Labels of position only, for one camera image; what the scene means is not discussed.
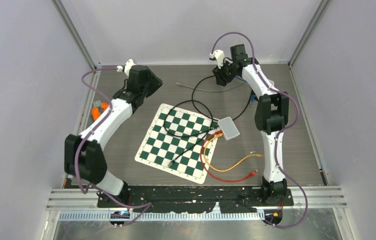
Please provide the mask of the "white switch box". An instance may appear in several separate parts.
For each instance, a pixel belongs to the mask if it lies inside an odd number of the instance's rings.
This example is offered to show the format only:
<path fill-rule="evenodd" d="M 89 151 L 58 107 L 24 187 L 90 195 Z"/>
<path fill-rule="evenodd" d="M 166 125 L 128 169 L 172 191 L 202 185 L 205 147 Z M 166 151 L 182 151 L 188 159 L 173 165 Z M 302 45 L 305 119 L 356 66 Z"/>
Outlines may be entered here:
<path fill-rule="evenodd" d="M 225 140 L 232 140 L 240 135 L 234 120 L 231 117 L 225 117 L 217 121 L 220 130 L 222 131 Z"/>

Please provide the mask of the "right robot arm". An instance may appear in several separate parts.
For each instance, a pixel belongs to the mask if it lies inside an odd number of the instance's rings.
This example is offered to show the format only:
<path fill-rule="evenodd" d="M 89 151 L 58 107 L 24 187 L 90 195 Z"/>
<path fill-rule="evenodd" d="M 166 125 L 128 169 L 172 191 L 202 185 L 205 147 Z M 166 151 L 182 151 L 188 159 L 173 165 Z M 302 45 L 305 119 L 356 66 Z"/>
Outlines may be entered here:
<path fill-rule="evenodd" d="M 283 129 L 289 119 L 289 98 L 274 87 L 263 73 L 258 61 L 248 57 L 243 44 L 230 48 L 231 58 L 226 59 L 222 50 L 213 49 L 210 60 L 217 65 L 212 70 L 216 83 L 225 86 L 235 77 L 241 77 L 257 97 L 255 126 L 264 144 L 265 168 L 259 196 L 267 205 L 274 205 L 287 194 L 287 180 L 283 169 Z"/>

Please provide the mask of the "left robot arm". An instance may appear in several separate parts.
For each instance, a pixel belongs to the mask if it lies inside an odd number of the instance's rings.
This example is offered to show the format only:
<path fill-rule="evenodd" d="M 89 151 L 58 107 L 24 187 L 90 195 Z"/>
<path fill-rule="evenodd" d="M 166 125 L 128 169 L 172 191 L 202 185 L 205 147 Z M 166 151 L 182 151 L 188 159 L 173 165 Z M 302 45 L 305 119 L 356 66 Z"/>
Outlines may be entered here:
<path fill-rule="evenodd" d="M 118 66 L 118 70 L 123 70 L 127 76 L 124 87 L 114 94 L 106 110 L 91 126 L 78 135 L 66 137 L 64 171 L 108 192 L 111 202 L 123 207 L 129 201 L 127 184 L 108 170 L 103 150 L 116 130 L 163 82 L 145 65 L 127 63 L 124 67 Z"/>

